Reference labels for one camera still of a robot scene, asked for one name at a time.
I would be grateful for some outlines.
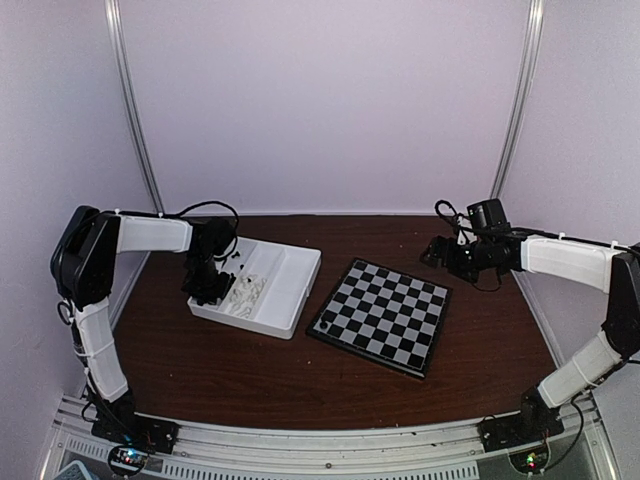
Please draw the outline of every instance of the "black mounting base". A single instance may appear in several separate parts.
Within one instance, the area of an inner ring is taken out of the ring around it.
[[[523,435],[519,433],[521,430],[522,417],[519,413],[483,420],[478,424],[480,440],[485,452],[494,452],[505,448],[519,447],[527,443],[539,442],[544,438],[543,433],[540,432],[545,432],[550,437],[560,435],[564,432],[564,425],[562,425],[561,420],[549,418],[544,426],[540,426],[527,437],[523,438]]]
[[[136,415],[136,431],[142,438],[151,441],[151,448],[156,452],[171,454],[173,446],[178,438],[177,423],[167,420],[158,420],[155,418],[142,417]],[[115,443],[127,443],[127,439],[120,432],[114,432],[105,428],[100,422],[93,424],[91,434],[95,437],[104,438]]]

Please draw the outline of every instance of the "white panel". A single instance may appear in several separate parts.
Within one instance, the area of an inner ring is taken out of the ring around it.
[[[148,210],[101,2],[0,2],[0,478],[34,478],[82,380],[49,258],[81,203]],[[118,262],[113,303],[143,257]]]
[[[547,2],[536,76],[504,194],[518,225],[640,241],[640,3]],[[598,332],[606,296],[531,275],[564,358]],[[599,388],[623,478],[637,479],[640,368]]]
[[[528,1],[121,3],[167,211],[432,212],[489,194]]]

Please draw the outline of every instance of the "wooden table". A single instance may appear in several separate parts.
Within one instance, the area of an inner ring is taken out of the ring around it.
[[[504,277],[497,293],[482,293],[418,262],[434,235],[451,234],[436,218],[256,217],[243,218],[240,233],[322,250],[294,338],[192,316],[180,291],[184,257],[153,254],[115,332],[138,411],[242,427],[409,426],[514,410],[520,394],[554,369],[513,278]],[[425,380],[305,335],[355,256],[453,289]],[[495,276],[481,282],[491,287]]]

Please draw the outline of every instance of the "white arm segment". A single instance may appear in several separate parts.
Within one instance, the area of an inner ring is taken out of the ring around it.
[[[608,294],[612,258],[618,253],[611,247],[532,236],[522,242],[521,263],[526,271],[566,278]],[[621,361],[600,331],[571,360],[540,382],[538,391],[549,408],[559,407],[585,388],[596,386]]]
[[[109,402],[117,400],[129,387],[113,343],[109,299],[87,305],[82,312],[76,311],[74,320],[80,332],[89,371],[98,388],[97,393]]]
[[[117,253],[184,252],[192,232],[193,227],[184,220],[121,215]]]

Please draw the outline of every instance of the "white plastic box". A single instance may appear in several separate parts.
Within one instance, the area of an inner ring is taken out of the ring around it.
[[[187,305],[199,317],[289,340],[319,268],[319,250],[239,238],[220,268],[237,277],[226,297],[218,305],[191,297]],[[249,288],[251,301],[238,301]]]

